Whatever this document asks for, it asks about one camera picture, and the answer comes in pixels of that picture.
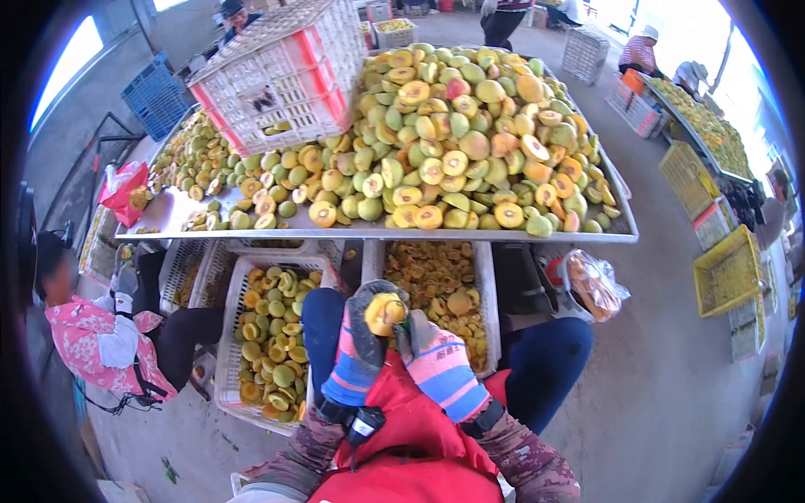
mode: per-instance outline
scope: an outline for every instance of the white hat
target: white hat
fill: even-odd
[[[696,77],[698,77],[698,79],[702,82],[707,82],[707,69],[704,67],[704,65],[697,61],[692,61],[691,64]]]
[[[657,28],[651,26],[650,24],[646,24],[646,27],[643,28],[642,35],[650,39],[659,40],[659,33],[657,33]]]

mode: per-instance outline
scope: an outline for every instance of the camouflage sleeve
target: camouflage sleeve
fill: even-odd
[[[344,437],[340,424],[328,423],[319,416],[316,406],[311,406],[296,435],[250,483],[284,485],[310,497],[319,488]]]
[[[478,445],[514,487],[518,503],[580,500],[580,488],[568,462],[508,411],[484,433]]]

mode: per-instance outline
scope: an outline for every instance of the blue striped glove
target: blue striped glove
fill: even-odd
[[[387,337],[369,331],[364,313],[375,294],[394,292],[407,303],[408,294],[384,279],[368,282],[358,288],[344,306],[344,319],[338,336],[338,354],[330,377],[321,393],[341,405],[362,407],[366,394],[377,379],[388,348]]]

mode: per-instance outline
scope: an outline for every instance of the stainless steel table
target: stainless steel table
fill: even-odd
[[[735,173],[731,173],[730,171],[721,169],[721,165],[716,160],[716,157],[712,154],[707,144],[704,143],[704,140],[699,136],[699,133],[696,132],[696,128],[694,128],[693,125],[687,121],[685,116],[683,116],[682,113],[679,112],[679,110],[675,106],[673,106],[670,101],[668,101],[668,98],[666,98],[666,96],[662,94],[659,91],[659,89],[657,89],[656,87],[654,87],[653,84],[651,84],[651,77],[642,73],[640,74],[640,76],[646,83],[646,87],[651,91],[652,94],[654,94],[657,97],[660,103],[663,104],[663,107],[665,107],[665,109],[668,110],[668,113],[670,113],[674,117],[674,119],[676,119],[676,121],[679,124],[681,124],[683,128],[685,128],[685,131],[695,143],[694,149],[698,150],[700,156],[704,157],[704,159],[710,164],[711,168],[717,175],[725,176],[730,179],[735,179],[739,182],[747,183],[749,185],[752,184],[752,180],[750,179],[746,179],[743,176],[736,175]],[[669,141],[673,139],[664,129],[663,129],[663,137]]]
[[[549,68],[545,68],[548,76],[554,77]],[[191,108],[188,116],[194,112]],[[576,112],[584,116],[576,106]],[[175,130],[168,135],[172,138],[176,131],[180,129],[180,124],[176,125]],[[592,126],[588,123],[590,134],[594,134]],[[609,233],[553,233],[549,238],[535,237],[522,230],[466,230],[466,229],[387,229],[382,219],[375,222],[363,220],[353,220],[350,226],[340,226],[336,224],[329,229],[321,229],[315,226],[308,217],[308,206],[300,205],[299,211],[292,218],[283,218],[282,221],[290,225],[289,229],[264,229],[264,230],[222,230],[222,231],[198,231],[183,232],[181,229],[191,212],[206,209],[207,203],[211,200],[218,200],[224,210],[233,207],[235,201],[242,199],[243,195],[238,188],[224,189],[214,197],[206,197],[198,202],[188,197],[186,192],[181,192],[176,187],[164,188],[146,207],[137,224],[127,229],[123,225],[118,226],[115,237],[117,239],[132,240],[151,240],[151,239],[173,239],[173,238],[217,238],[217,239],[405,239],[405,240],[466,240],[466,241],[532,241],[542,243],[619,243],[632,244],[638,242],[638,226],[634,220],[632,209],[628,199],[631,197],[628,187],[623,182],[623,178],[609,160],[605,149],[599,148],[601,154],[601,170],[606,174],[606,178],[611,182],[613,195],[618,203],[618,208],[622,215],[613,219],[612,229]],[[590,204],[589,211],[595,214],[600,211],[599,204]],[[137,229],[157,228],[158,233],[137,234]]]

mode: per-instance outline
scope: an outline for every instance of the pink striped glove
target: pink striped glove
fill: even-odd
[[[408,373],[454,423],[475,414],[489,398],[469,367],[464,341],[441,330],[419,309],[408,316],[408,332],[394,327],[397,348]]]

